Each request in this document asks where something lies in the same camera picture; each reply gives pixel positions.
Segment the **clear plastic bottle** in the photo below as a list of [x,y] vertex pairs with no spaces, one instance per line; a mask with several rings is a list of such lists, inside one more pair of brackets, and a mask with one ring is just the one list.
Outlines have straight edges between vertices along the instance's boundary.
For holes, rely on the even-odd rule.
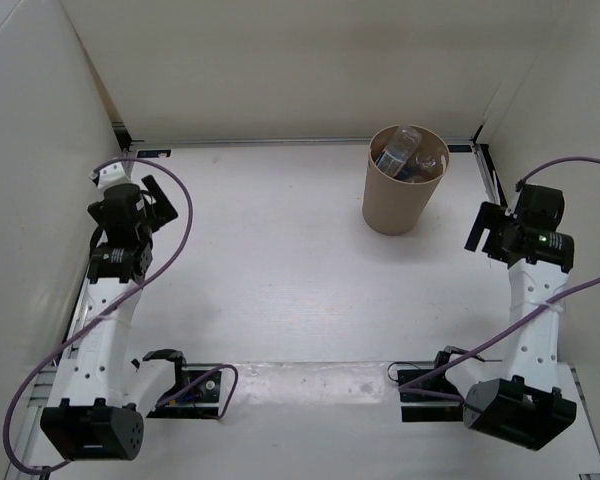
[[417,151],[414,164],[417,174],[429,180],[437,178],[444,171],[441,155],[436,151]]

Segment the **clear bottle white orange label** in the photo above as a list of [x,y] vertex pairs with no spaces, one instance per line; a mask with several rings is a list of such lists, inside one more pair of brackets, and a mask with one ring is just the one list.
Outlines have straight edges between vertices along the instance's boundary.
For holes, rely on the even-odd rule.
[[385,175],[396,177],[416,152],[421,140],[421,133],[415,128],[408,125],[399,126],[375,161],[375,165]]

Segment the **blue label Pocari Sweat bottle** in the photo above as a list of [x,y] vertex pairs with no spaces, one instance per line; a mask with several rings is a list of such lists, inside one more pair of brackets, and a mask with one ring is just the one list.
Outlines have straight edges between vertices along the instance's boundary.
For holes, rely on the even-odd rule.
[[428,178],[423,174],[422,171],[405,167],[396,176],[395,179],[405,183],[424,183],[428,181]]

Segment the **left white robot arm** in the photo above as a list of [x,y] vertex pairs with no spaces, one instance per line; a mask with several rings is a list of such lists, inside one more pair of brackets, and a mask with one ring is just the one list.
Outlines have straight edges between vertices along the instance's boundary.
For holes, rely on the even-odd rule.
[[126,357],[153,235],[178,216],[153,176],[105,188],[88,208],[97,223],[87,270],[85,335],[59,401],[44,408],[41,429],[66,461],[137,457],[144,420],[165,396],[184,397],[191,377],[184,356],[156,350]]

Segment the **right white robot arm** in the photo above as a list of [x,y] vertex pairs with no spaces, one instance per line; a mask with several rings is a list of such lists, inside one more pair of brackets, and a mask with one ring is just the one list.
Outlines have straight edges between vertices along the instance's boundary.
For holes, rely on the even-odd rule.
[[575,402],[563,397],[557,374],[562,308],[575,245],[558,226],[565,209],[561,191],[519,188],[511,209],[481,204],[465,247],[506,264],[511,305],[509,327],[495,338],[501,362],[488,365],[476,353],[448,346],[435,358],[429,387],[440,399],[459,393],[464,425],[531,451],[539,451],[570,427]]

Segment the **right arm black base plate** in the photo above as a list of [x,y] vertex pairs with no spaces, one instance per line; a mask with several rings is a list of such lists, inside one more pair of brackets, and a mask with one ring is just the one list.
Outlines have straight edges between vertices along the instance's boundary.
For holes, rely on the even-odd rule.
[[[401,387],[432,369],[432,363],[398,361],[389,363],[386,373],[391,383]],[[428,379],[417,385],[415,389],[435,392],[435,395],[399,391],[401,421],[403,423],[462,422],[463,406],[460,402],[454,401],[454,398],[459,396],[459,392],[444,377],[438,376]]]

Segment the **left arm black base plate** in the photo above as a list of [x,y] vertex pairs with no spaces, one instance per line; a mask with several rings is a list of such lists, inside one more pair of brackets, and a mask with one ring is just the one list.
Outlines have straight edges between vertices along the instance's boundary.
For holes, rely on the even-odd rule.
[[148,414],[148,417],[152,419],[183,420],[211,420],[217,417],[219,415],[222,373],[220,371],[215,372],[204,381],[197,382],[197,379],[210,369],[210,366],[183,366],[176,383],[160,397],[160,401],[175,394],[185,385],[192,382],[195,385],[178,398],[163,406],[156,407]]

